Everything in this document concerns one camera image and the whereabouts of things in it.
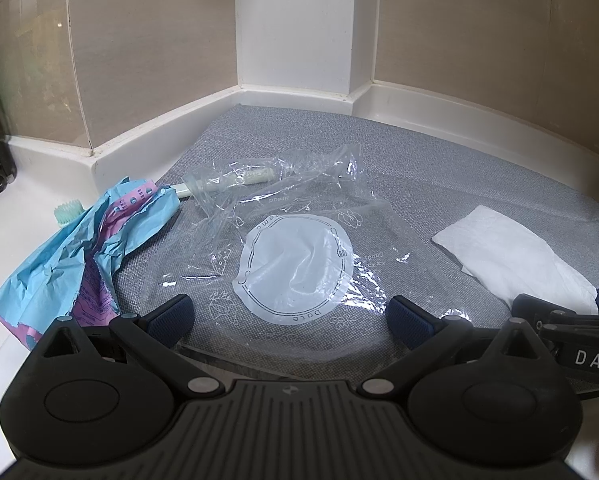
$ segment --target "clear plastic wrap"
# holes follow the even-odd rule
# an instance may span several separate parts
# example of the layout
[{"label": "clear plastic wrap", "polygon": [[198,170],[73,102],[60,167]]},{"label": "clear plastic wrap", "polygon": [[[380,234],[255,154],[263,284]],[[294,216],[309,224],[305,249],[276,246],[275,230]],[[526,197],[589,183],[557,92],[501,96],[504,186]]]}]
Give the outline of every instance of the clear plastic wrap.
[{"label": "clear plastic wrap", "polygon": [[194,200],[151,261],[142,305],[188,294],[196,324],[181,345],[197,359],[356,382],[406,352],[383,316],[393,295],[465,315],[422,241],[365,186],[359,146],[216,162],[185,181]]}]

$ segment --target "white countertop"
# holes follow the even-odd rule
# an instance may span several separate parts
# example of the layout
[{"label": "white countertop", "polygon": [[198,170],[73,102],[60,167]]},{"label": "white countertop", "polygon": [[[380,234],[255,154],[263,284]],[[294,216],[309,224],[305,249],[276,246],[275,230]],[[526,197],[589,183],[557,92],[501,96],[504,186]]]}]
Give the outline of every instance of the white countertop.
[{"label": "white countertop", "polygon": [[[26,256],[57,231],[52,193],[17,177],[0,193],[0,286]],[[0,323],[0,397],[28,351]],[[0,472],[12,454],[0,430]]]},{"label": "white countertop", "polygon": [[[36,247],[57,231],[53,209],[63,202],[20,175],[0,194],[0,285]],[[27,356],[0,323],[0,399]],[[584,404],[584,424],[567,462],[585,478],[599,480],[599,399]],[[0,473],[13,456],[0,429]]]}]

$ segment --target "white baseboard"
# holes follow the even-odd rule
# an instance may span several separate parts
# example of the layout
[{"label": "white baseboard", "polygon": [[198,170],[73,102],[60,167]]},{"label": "white baseboard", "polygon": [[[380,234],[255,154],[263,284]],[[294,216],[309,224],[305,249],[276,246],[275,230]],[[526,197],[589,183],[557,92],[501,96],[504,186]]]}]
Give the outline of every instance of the white baseboard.
[{"label": "white baseboard", "polygon": [[450,140],[536,171],[599,202],[599,155],[490,108],[382,81],[353,106],[353,115]]},{"label": "white baseboard", "polygon": [[374,82],[348,96],[234,86],[140,124],[95,150],[35,139],[9,141],[20,174],[60,196],[94,202],[123,176],[158,179],[212,120],[236,104],[353,115],[457,142],[519,164],[599,201],[599,155],[489,108]]}]

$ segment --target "white pillar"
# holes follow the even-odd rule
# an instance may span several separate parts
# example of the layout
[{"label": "white pillar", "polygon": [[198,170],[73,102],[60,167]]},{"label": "white pillar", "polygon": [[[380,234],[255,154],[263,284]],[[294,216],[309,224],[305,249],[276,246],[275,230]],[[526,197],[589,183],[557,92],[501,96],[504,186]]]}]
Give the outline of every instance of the white pillar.
[{"label": "white pillar", "polygon": [[236,0],[241,84],[349,94],[372,77],[377,0]]}]

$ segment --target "crumpled paper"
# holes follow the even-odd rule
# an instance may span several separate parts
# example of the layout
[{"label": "crumpled paper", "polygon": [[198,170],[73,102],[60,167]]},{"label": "crumpled paper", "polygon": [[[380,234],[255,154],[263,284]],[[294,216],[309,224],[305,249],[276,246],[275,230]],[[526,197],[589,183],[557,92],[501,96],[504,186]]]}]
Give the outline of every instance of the crumpled paper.
[{"label": "crumpled paper", "polygon": [[58,316],[98,326],[120,314],[112,276],[179,207],[175,190],[128,177],[38,247],[0,288],[0,321],[32,349]]}]

